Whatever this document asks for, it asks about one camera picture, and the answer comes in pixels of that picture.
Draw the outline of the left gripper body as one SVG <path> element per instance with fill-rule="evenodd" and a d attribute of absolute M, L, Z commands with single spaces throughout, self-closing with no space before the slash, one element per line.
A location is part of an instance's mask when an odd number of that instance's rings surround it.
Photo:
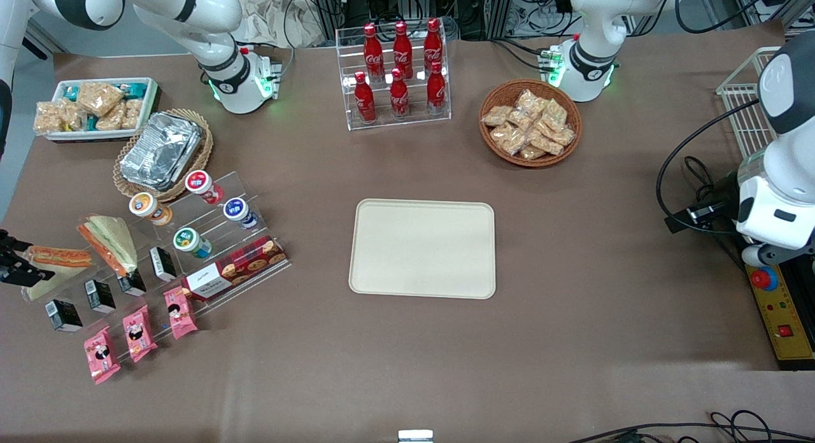
<path fill-rule="evenodd" d="M 740 182 L 737 231 L 761 243 L 798 250 L 809 244 L 814 228 L 811 203 L 777 192 L 762 176 Z"/>

